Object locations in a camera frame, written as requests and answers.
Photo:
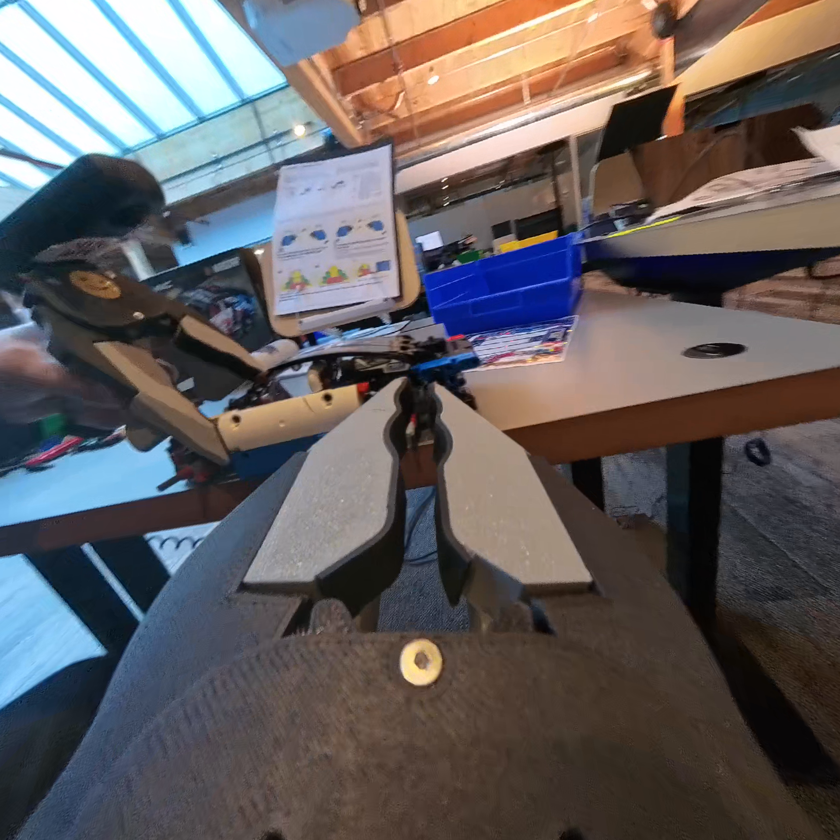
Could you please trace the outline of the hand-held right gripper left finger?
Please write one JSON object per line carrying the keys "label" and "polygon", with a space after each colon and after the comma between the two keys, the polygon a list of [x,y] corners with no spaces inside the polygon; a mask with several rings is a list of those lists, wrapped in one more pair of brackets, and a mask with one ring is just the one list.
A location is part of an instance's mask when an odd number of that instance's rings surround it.
{"label": "hand-held right gripper left finger", "polygon": [[352,616],[378,600],[403,564],[410,409],[410,382],[395,380],[309,450],[244,591],[333,599]]}

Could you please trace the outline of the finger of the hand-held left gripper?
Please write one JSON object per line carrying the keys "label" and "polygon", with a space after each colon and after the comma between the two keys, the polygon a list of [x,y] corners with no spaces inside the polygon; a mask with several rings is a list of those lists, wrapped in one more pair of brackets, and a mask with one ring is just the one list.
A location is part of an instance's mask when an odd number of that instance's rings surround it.
{"label": "finger of the hand-held left gripper", "polygon": [[266,365],[212,324],[184,316],[175,329],[173,347],[186,361],[185,373],[204,401],[218,401],[244,383],[266,377]]}
{"label": "finger of the hand-held left gripper", "polygon": [[177,390],[149,351],[108,341],[98,342],[98,352],[134,390],[129,409],[144,426],[219,466],[229,463],[228,451],[214,422]]}

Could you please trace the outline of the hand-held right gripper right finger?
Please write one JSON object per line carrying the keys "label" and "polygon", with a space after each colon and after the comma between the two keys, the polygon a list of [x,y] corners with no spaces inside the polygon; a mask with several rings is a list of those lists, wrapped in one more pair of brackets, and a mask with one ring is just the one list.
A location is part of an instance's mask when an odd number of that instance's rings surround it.
{"label": "hand-held right gripper right finger", "polygon": [[434,388],[437,562],[473,624],[531,613],[533,600],[589,592],[588,570],[529,454]]}

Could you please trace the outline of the toy brick race car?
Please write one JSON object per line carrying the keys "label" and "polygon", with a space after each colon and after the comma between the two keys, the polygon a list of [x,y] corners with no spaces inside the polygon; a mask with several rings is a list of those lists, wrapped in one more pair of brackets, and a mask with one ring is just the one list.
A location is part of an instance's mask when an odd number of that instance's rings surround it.
{"label": "toy brick race car", "polygon": [[478,368],[480,358],[470,341],[464,336],[447,338],[437,328],[418,337],[409,326],[402,322],[352,331],[274,362],[260,381],[230,398],[225,410],[211,418],[226,447],[227,462],[216,465],[171,440],[167,454],[174,473],[156,490],[266,476],[402,378],[413,394],[408,421],[413,442],[428,426],[421,419],[428,409],[419,404],[430,385],[443,386],[476,409],[465,373]]}

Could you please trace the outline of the white desk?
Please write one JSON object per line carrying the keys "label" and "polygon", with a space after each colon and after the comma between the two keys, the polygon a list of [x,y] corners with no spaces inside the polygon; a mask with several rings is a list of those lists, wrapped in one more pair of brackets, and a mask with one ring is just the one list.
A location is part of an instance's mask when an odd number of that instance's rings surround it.
{"label": "white desk", "polygon": [[[708,342],[748,351],[681,352]],[[562,362],[465,375],[479,413],[551,464],[838,416],[839,328],[587,290]],[[1,556],[218,522],[266,476],[158,493],[163,453],[118,447],[2,479]]]}
{"label": "white desk", "polygon": [[723,293],[838,257],[838,200],[750,203],[651,224],[603,217],[582,235],[584,261],[626,288]]}

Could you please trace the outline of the black desk leg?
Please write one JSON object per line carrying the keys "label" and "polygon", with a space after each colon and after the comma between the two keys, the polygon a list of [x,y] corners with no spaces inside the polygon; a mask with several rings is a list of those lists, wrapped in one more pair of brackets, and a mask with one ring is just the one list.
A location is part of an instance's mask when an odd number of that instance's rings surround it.
{"label": "black desk leg", "polygon": [[26,553],[110,658],[120,658],[171,579],[142,536]]}
{"label": "black desk leg", "polygon": [[723,438],[666,448],[667,580],[704,635],[717,623]]}

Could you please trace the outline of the person's left hand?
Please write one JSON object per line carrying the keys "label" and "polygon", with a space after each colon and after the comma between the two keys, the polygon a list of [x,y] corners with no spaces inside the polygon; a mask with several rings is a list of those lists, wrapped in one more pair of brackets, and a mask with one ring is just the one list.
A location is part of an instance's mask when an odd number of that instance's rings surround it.
{"label": "person's left hand", "polygon": [[77,378],[37,344],[2,339],[2,421],[31,424],[55,414],[78,420],[82,397]]}

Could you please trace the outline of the open instruction booklet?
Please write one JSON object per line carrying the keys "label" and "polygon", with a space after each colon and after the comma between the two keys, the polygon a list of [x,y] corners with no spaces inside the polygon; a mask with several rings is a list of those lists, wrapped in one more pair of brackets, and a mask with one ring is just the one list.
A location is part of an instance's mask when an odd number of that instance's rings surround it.
{"label": "open instruction booklet", "polygon": [[292,339],[277,339],[257,350],[251,351],[250,356],[255,366],[262,371],[271,371],[279,365],[295,358],[300,351],[299,344]]}

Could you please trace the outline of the black toy car box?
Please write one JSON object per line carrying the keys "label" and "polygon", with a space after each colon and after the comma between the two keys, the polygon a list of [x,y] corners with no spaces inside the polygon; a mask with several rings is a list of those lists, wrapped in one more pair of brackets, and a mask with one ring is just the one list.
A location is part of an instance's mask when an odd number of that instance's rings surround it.
{"label": "black toy car box", "polygon": [[198,312],[248,351],[260,350],[276,339],[259,259],[250,248],[231,249],[165,270],[144,284]]}

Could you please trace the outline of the pile of small toy bricks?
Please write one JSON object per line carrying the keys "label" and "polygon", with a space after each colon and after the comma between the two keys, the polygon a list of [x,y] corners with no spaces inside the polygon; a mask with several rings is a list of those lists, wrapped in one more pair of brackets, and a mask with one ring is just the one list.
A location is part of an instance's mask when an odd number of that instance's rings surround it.
{"label": "pile of small toy bricks", "polygon": [[1,476],[18,470],[29,473],[45,471],[64,457],[97,452],[117,445],[126,439],[126,432],[126,426],[122,425],[109,433],[99,431],[87,437],[70,434],[50,437],[35,449],[3,460]]}

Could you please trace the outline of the printed instruction sheet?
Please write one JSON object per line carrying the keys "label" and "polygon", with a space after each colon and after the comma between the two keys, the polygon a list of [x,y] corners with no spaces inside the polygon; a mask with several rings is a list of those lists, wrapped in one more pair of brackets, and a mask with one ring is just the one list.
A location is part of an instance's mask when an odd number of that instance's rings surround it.
{"label": "printed instruction sheet", "polygon": [[279,168],[266,280],[274,317],[397,299],[398,251],[391,141]]}

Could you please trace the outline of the colourful sticker sheet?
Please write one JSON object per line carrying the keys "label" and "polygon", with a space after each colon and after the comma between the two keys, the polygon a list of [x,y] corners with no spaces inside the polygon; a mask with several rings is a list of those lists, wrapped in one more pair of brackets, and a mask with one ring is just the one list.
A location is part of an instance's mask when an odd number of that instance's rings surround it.
{"label": "colourful sticker sheet", "polygon": [[479,367],[495,370],[562,362],[578,316],[467,334]]}

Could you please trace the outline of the blue plastic bin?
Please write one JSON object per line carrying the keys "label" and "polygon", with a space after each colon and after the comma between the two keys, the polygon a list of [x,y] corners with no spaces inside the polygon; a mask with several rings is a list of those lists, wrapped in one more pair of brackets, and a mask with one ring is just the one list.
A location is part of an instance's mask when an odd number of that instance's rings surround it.
{"label": "blue plastic bin", "polygon": [[575,315],[582,294],[581,235],[426,274],[427,304],[448,336],[527,327]]}

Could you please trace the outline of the yellow plastic bin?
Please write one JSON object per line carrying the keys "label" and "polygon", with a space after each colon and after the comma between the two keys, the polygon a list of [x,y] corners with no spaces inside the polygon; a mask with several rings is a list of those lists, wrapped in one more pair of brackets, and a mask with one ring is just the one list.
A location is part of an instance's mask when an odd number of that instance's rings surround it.
{"label": "yellow plastic bin", "polygon": [[552,242],[559,237],[559,233],[557,230],[549,231],[545,234],[538,234],[531,237],[523,238],[523,239],[511,239],[510,241],[506,241],[501,243],[497,248],[498,255],[505,255],[511,252],[525,249],[537,245],[542,245],[545,243]]}

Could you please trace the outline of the loose paper sheets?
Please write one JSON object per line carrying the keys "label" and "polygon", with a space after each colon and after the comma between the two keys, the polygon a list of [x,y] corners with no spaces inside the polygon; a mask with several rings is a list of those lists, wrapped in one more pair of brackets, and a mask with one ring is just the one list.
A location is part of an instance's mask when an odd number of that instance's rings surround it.
{"label": "loose paper sheets", "polygon": [[808,130],[795,128],[796,138],[812,157],[769,164],[720,176],[682,199],[656,209],[647,218],[739,207],[750,203],[790,203],[839,194],[839,126]]}

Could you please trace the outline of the black board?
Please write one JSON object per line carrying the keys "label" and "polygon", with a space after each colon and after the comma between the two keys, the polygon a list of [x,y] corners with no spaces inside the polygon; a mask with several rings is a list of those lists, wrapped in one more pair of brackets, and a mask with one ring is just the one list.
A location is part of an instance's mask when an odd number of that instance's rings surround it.
{"label": "black board", "polygon": [[601,135],[596,163],[658,140],[676,90],[677,85],[662,87],[614,105]]}

